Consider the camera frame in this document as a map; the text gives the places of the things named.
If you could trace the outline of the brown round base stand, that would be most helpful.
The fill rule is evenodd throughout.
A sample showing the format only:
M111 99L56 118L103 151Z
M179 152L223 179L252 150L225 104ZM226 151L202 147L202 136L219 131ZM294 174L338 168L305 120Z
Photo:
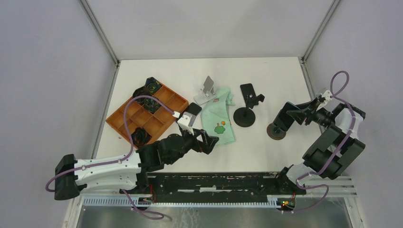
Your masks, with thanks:
M294 104L290 102L284 104L274 121L267 127L267 134L271 139L282 140L285 138L287 131L295 122L295 119L287 114L287 111L294 110L297 110Z

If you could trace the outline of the black clamp phone stand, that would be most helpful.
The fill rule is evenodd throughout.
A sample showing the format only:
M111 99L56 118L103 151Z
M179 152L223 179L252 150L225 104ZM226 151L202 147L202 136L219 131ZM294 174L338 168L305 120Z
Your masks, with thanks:
M233 115L233 119L236 125L240 127L250 127L255 123L256 116L253 112L253 107L258 105L259 102L264 101L265 96L260 94L258 96L255 95L247 95L246 106L238 108Z

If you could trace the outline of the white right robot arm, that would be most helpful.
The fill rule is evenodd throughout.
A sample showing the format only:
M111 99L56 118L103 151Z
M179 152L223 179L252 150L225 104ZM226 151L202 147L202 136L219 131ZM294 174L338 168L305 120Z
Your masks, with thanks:
M331 180L339 177L363 152L365 144L358 139L358 127L366 113L351 105L339 103L332 111L322 106L325 99L319 96L312 101L293 104L286 102L274 121L267 127L267 134L274 140L285 138L292 124L317 123L324 128L321 135L304 153L303 162L284 168L275 179L277 192L286 194L294 184L303 186L309 177Z

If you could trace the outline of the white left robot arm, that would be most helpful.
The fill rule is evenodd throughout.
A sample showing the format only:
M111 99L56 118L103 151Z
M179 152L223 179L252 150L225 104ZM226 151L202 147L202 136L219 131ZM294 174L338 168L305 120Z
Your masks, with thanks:
M150 186L148 173L174 164L191 150L210 154L219 141L217 136L208 135L204 129L180 132L115 157L83 160L76 159L73 154L65 155L51 180L54 199L69 200L92 190L145 193Z

